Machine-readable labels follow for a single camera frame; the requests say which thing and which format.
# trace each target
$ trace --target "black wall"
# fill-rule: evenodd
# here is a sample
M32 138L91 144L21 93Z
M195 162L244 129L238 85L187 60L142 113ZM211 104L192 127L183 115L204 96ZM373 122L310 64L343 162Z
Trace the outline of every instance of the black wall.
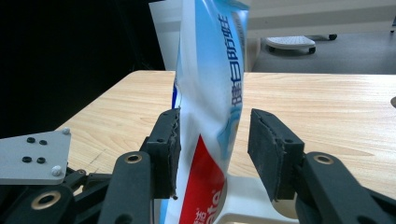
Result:
M163 70L148 3L0 1L0 138L52 131L140 69Z

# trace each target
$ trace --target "wood grain surface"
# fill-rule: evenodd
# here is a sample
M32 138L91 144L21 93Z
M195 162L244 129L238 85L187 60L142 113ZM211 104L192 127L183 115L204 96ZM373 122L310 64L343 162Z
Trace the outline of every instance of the wood grain surface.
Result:
M73 134L69 166L111 173L118 156L139 150L170 108L174 76L134 72L67 121L62 127ZM258 176L247 154L254 107L286 123L305 142L305 152L334 155L364 187L396 199L395 96L395 76L245 73L229 172Z

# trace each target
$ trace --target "toothpaste tube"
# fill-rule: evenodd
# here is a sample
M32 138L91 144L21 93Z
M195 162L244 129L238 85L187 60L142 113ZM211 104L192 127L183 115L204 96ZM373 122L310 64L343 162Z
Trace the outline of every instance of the toothpaste tube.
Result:
M173 107L180 108L177 200L160 223L212 223L242 110L248 7L234 0L183 4Z

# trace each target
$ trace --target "screw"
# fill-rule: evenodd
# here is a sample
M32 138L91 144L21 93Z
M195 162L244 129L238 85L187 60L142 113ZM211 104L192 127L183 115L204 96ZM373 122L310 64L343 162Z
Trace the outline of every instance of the screw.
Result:
M51 173L53 176L58 176L62 173L62 167L60 165L56 165L52 167Z
M70 128L65 127L65 128L62 130L62 133L65 134L65 135L70 134Z
M32 158L31 158L31 157L23 157L23 158L22 158L22 161L23 161L23 162L26 162L26 163L29 163L29 162L32 161Z
M34 143L34 142L35 142L35 139L34 139L33 137L28 137L28 138L26 139L26 142L28 142L28 143Z
M46 159L44 157L39 157L37 159L37 163L39 163L39 164L43 164L44 162L46 162Z

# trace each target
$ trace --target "gray metal plate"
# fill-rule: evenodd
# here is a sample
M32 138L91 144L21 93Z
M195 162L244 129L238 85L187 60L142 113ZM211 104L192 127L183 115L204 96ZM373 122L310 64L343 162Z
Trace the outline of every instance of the gray metal plate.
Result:
M31 137L35 141L27 142ZM0 185L56 185L63 182L69 155L71 133L63 131L35 133L0 139ZM30 157L30 162L22 161ZM58 175L52 168L58 167Z

